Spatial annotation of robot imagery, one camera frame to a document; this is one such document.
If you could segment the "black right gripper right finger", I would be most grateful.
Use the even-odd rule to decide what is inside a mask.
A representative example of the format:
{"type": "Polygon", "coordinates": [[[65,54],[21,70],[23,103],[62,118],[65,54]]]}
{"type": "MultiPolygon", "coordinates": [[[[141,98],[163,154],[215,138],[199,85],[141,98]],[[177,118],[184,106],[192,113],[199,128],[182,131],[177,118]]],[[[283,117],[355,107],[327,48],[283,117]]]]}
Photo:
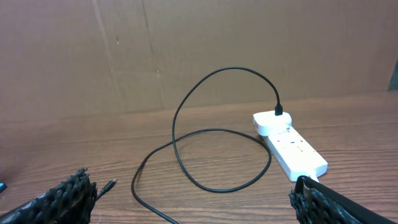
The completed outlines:
{"type": "Polygon", "coordinates": [[[301,224],[395,224],[304,175],[289,198],[301,224]]]}

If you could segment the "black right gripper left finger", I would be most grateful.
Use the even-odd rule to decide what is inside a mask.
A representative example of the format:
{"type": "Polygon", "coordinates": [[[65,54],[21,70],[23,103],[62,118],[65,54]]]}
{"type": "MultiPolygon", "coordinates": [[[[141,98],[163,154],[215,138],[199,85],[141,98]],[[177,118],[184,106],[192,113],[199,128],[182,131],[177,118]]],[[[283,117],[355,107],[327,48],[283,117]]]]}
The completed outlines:
{"type": "Polygon", "coordinates": [[[42,195],[1,215],[1,224],[87,224],[97,199],[96,182],[82,168],[42,195]]]}

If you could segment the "Samsung Galaxy smartphone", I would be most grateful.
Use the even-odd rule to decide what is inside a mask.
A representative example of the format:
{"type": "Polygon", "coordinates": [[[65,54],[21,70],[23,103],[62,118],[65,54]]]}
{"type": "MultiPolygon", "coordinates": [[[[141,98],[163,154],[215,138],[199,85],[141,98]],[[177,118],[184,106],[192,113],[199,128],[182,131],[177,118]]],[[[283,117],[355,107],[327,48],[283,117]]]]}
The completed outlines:
{"type": "Polygon", "coordinates": [[[0,193],[7,189],[7,185],[4,182],[0,183],[0,193]]]}

